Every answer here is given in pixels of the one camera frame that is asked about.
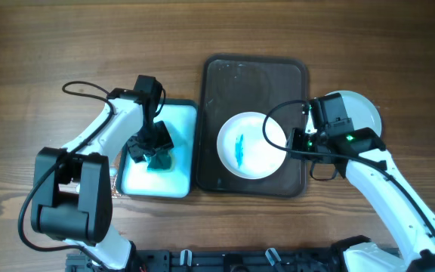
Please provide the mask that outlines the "green yellow sponge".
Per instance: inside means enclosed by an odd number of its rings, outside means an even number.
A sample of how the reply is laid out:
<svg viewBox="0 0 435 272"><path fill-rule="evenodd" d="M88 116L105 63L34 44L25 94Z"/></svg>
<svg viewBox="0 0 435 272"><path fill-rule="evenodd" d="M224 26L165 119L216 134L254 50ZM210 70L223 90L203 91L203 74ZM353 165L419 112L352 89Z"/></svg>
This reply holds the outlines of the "green yellow sponge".
<svg viewBox="0 0 435 272"><path fill-rule="evenodd" d="M170 171L173 167L173 157L170 150L160 150L147 157L148 172Z"/></svg>

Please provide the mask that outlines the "small white plate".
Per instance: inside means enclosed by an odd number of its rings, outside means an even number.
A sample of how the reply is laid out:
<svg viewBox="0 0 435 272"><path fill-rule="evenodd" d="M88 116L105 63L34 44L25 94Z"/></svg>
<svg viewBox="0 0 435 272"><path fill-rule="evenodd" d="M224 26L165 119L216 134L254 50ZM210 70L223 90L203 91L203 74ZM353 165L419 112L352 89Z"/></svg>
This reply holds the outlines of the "small white plate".
<svg viewBox="0 0 435 272"><path fill-rule="evenodd" d="M257 180L276 172L285 161L285 132L263 113L244 112L229 118L217 135L217 154L224 167L239 178Z"/></svg>

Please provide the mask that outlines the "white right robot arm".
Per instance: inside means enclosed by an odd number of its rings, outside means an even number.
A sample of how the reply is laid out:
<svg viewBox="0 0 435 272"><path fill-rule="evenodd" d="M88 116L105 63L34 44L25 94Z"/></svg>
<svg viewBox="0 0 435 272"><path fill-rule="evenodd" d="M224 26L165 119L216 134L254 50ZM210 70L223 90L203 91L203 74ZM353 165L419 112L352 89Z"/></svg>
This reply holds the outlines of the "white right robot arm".
<svg viewBox="0 0 435 272"><path fill-rule="evenodd" d="M381 139L373 103L352 91L302 101L307 124L287 149L312 164L332 164L371 204L400 252L354 237L336 248L346 271L435 271L435 214L402 176Z"/></svg>

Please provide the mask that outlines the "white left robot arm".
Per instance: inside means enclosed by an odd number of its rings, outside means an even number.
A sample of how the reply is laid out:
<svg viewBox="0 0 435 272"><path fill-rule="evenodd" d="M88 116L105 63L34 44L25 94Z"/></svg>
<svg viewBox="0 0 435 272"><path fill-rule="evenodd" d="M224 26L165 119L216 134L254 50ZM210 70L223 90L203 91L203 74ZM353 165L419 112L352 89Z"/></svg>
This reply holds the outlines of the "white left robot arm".
<svg viewBox="0 0 435 272"><path fill-rule="evenodd" d="M18 218L22 242L48 252L25 236L23 220L31 212L36 233L62 241L63 250L78 249L92 271L145 271L133 242L111 225L113 216L110 164L126 147L134 162L147 170L172 167L174 144L165 123L154 119L166 94L153 76L139 75L132 89L115 88L102 101L102 113L66 147L40 150L35 158L33 188Z"/></svg>

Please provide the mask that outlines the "dark brown serving tray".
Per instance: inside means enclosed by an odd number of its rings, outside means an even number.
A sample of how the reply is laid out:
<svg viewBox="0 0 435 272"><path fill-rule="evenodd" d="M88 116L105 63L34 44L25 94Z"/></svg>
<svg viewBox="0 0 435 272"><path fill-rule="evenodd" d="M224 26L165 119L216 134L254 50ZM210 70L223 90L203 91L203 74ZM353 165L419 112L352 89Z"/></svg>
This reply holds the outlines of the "dark brown serving tray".
<svg viewBox="0 0 435 272"><path fill-rule="evenodd" d="M293 198L305 194L305 162L287 156L271 176L247 180L228 171L218 157L222 125L242 112L268 113L280 103L306 100L309 76L299 60L216 54L205 62L198 107L193 183L213 193Z"/></svg>

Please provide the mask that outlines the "black soapy water basin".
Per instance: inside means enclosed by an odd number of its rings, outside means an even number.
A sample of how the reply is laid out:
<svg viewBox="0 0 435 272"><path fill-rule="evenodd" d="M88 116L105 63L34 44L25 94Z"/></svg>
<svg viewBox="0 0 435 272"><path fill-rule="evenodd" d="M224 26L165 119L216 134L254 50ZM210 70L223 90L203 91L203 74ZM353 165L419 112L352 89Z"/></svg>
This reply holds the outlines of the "black soapy water basin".
<svg viewBox="0 0 435 272"><path fill-rule="evenodd" d="M147 162L136 163L123 147L116 189L131 196L183 198L190 191L193 175L193 154L196 135L197 105L193 100L168 99L155 120L163 121L174 148L169 151L171 167L150 170Z"/></svg>

